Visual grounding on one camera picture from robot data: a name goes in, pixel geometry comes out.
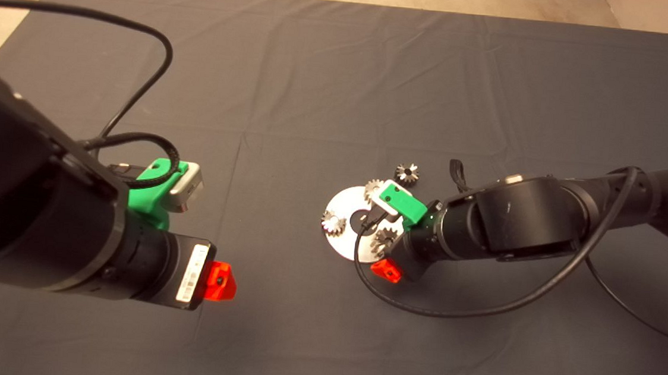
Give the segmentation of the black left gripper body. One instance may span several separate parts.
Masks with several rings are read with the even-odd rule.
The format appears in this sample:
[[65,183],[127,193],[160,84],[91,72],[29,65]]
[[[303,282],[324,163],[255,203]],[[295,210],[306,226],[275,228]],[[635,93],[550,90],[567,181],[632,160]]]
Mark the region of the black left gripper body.
[[204,299],[206,280],[216,258],[216,246],[205,238],[167,234],[167,264],[152,290],[151,303],[179,310],[196,310]]

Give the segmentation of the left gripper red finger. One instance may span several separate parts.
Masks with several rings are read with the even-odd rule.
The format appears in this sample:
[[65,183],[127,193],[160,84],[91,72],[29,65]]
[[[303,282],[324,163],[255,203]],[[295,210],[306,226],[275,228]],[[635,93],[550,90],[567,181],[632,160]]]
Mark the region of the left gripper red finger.
[[232,266],[224,261],[212,262],[204,286],[204,300],[209,302],[230,301],[238,291]]

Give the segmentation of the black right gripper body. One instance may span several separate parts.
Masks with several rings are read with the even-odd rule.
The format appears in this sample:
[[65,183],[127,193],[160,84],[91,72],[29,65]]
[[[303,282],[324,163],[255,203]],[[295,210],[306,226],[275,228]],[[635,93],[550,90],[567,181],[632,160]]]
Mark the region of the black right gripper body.
[[442,256],[443,250],[438,241],[404,233],[392,246],[391,260],[401,270],[403,278],[417,282]]

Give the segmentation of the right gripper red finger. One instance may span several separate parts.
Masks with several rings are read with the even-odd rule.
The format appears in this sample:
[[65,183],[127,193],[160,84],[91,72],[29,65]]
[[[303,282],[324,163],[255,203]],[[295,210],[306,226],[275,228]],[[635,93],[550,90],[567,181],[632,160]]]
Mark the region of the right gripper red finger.
[[391,259],[375,261],[371,265],[371,271],[379,278],[383,278],[390,283],[398,283],[403,278],[403,272],[401,272],[399,266]]

